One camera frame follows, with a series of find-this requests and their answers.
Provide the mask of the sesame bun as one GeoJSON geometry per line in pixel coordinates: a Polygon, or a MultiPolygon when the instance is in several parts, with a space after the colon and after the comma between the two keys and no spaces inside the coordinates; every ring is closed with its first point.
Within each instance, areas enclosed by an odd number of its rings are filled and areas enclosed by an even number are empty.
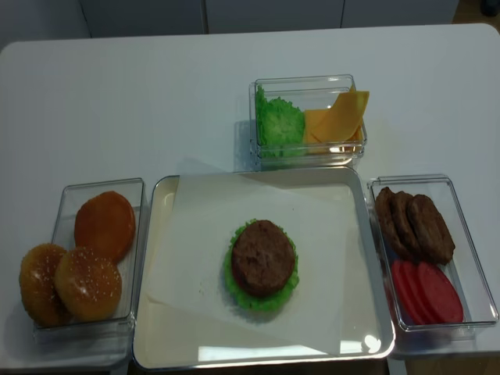
{"type": "Polygon", "coordinates": [[[20,295],[28,316],[40,327],[59,327],[71,320],[54,285],[54,276],[66,250],[45,243],[32,248],[20,264],[20,295]]]}
{"type": "Polygon", "coordinates": [[[122,294],[116,264],[90,248],[75,248],[61,258],[54,285],[70,314],[82,322],[110,318],[122,294]]]}

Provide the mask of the clear lettuce cheese container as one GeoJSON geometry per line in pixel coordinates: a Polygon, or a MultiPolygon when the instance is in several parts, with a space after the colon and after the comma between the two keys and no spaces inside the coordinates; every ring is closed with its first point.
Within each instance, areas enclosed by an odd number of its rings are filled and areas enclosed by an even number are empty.
{"type": "Polygon", "coordinates": [[[257,169],[354,167],[364,156],[370,93],[352,75],[257,79],[248,96],[257,169]]]}

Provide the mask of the lower yellow cheese slice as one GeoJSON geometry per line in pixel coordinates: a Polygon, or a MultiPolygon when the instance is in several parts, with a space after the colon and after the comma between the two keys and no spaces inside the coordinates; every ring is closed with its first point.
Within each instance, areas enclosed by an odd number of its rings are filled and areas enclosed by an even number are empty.
{"type": "Polygon", "coordinates": [[[345,124],[341,122],[342,115],[334,108],[329,109],[307,109],[305,111],[305,132],[303,143],[306,145],[318,145],[336,142],[356,142],[363,140],[362,121],[356,125],[355,131],[349,138],[342,138],[345,124]]]}

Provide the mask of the green lettuce in container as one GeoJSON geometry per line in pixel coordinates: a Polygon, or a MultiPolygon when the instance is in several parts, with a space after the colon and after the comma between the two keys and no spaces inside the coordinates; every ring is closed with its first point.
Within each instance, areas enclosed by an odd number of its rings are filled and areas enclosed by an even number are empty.
{"type": "Polygon", "coordinates": [[[281,97],[267,100],[261,85],[255,95],[256,122],[261,156],[266,159],[298,157],[305,154],[303,144],[305,114],[281,97]]]}

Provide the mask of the white metal tray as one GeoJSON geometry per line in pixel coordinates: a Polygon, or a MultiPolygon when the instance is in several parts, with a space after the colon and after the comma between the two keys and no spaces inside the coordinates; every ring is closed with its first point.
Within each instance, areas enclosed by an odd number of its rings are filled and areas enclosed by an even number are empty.
{"type": "Polygon", "coordinates": [[[145,247],[145,267],[134,332],[133,354],[136,362],[149,370],[176,367],[247,366],[262,363],[292,363],[349,359],[379,359],[388,356],[395,346],[395,328],[384,291],[377,248],[370,226],[363,184],[357,172],[342,166],[298,170],[274,170],[254,173],[221,173],[198,176],[169,176],[161,179],[152,194],[151,214],[145,247]],[[372,302],[377,329],[363,339],[364,350],[345,354],[328,354],[304,345],[268,339],[262,334],[248,334],[243,328],[229,327],[203,316],[180,312],[153,301],[146,292],[148,276],[159,249],[160,227],[169,218],[178,184],[182,177],[237,174],[254,176],[259,173],[299,170],[333,170],[339,182],[350,183],[358,201],[361,235],[364,244],[362,264],[366,271],[366,287],[372,302]]]}

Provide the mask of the left brown patty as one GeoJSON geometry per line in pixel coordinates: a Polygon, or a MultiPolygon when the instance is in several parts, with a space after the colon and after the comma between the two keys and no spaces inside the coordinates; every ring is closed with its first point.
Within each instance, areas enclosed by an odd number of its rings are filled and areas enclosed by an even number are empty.
{"type": "Polygon", "coordinates": [[[379,220],[380,228],[384,238],[387,240],[391,249],[402,259],[407,259],[409,257],[409,252],[407,248],[400,241],[398,232],[395,229],[395,223],[392,219],[391,206],[393,197],[395,194],[390,190],[389,187],[384,187],[375,201],[375,209],[377,212],[377,217],[379,220]]]}

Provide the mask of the flat orange bun bottom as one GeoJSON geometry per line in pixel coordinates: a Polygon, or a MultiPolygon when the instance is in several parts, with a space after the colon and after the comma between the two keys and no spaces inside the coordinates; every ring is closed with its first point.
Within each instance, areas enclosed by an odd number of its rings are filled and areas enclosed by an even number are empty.
{"type": "Polygon", "coordinates": [[[131,204],[116,191],[105,191],[78,210],[74,224],[77,247],[90,248],[119,263],[130,251],[136,231],[131,204]]]}

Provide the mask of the middle brown patty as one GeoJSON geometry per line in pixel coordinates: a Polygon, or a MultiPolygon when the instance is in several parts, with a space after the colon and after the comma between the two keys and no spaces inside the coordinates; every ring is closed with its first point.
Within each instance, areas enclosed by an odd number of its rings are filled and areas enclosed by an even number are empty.
{"type": "Polygon", "coordinates": [[[404,191],[395,193],[391,201],[391,215],[401,243],[408,250],[409,257],[417,263],[422,259],[422,252],[406,211],[412,198],[411,194],[404,191]]]}

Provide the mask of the left red tomato slice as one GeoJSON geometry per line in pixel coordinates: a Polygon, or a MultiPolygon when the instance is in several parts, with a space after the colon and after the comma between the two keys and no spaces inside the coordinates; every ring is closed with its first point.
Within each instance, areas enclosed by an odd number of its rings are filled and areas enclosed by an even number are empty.
{"type": "Polygon", "coordinates": [[[420,322],[419,313],[415,310],[413,304],[413,299],[410,294],[409,287],[405,282],[405,278],[402,273],[402,261],[395,260],[391,266],[392,279],[395,284],[395,290],[398,294],[398,299],[401,302],[406,314],[409,316],[414,324],[420,322]]]}

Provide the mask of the red tomato slice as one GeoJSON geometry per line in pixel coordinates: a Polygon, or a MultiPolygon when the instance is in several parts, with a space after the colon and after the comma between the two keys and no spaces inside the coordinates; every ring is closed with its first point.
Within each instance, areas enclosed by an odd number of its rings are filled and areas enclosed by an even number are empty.
{"type": "Polygon", "coordinates": [[[415,324],[427,325],[437,323],[436,318],[430,310],[427,300],[424,298],[423,289],[417,277],[417,268],[412,262],[402,263],[402,276],[408,289],[407,302],[411,308],[411,317],[415,324]]]}
{"type": "Polygon", "coordinates": [[[415,310],[413,304],[413,299],[410,294],[409,287],[405,282],[405,278],[402,273],[402,261],[395,260],[391,266],[392,279],[395,284],[395,290],[398,294],[398,299],[401,302],[406,314],[409,316],[414,324],[420,322],[419,313],[415,310]]]}
{"type": "Polygon", "coordinates": [[[450,280],[435,265],[421,262],[417,278],[423,290],[423,299],[433,318],[439,323],[461,323],[463,306],[450,280]]]}

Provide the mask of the right brown patty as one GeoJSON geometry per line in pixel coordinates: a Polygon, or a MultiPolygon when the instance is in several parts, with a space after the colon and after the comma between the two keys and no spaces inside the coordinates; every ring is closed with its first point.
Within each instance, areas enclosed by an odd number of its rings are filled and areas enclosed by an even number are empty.
{"type": "Polygon", "coordinates": [[[425,259],[434,264],[450,263],[455,243],[432,199],[426,195],[414,195],[406,211],[425,259]]]}

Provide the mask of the clear bun container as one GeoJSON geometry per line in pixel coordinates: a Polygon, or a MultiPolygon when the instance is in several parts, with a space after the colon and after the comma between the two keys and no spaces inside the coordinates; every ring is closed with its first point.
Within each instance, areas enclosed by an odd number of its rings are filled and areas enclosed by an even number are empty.
{"type": "Polygon", "coordinates": [[[34,327],[38,343],[122,338],[134,329],[148,200],[140,178],[65,187],[52,243],[67,253],[55,292],[70,321],[34,327]]]}

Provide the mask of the middle red tomato slice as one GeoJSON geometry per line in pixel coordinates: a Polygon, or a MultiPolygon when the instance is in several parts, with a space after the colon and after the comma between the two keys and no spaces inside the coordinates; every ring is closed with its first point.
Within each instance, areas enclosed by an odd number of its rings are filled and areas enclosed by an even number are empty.
{"type": "Polygon", "coordinates": [[[412,262],[402,263],[402,276],[408,289],[407,302],[411,308],[411,317],[415,324],[427,325],[437,323],[436,318],[430,310],[427,300],[424,298],[423,289],[417,277],[417,268],[412,262]]]}

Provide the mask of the clear patty tomato container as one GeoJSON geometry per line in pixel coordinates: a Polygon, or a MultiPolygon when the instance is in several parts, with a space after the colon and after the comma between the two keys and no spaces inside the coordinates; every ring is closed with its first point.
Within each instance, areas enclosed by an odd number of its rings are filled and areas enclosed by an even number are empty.
{"type": "Polygon", "coordinates": [[[367,184],[399,335],[467,338],[499,313],[451,179],[378,177],[367,184]]]}

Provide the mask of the right red tomato slice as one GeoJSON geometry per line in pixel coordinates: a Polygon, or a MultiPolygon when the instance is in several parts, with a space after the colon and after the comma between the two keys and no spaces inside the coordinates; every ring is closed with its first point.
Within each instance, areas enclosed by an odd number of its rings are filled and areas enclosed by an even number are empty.
{"type": "Polygon", "coordinates": [[[463,306],[450,280],[435,265],[421,262],[417,278],[423,290],[423,299],[433,318],[439,323],[461,323],[463,306]]]}

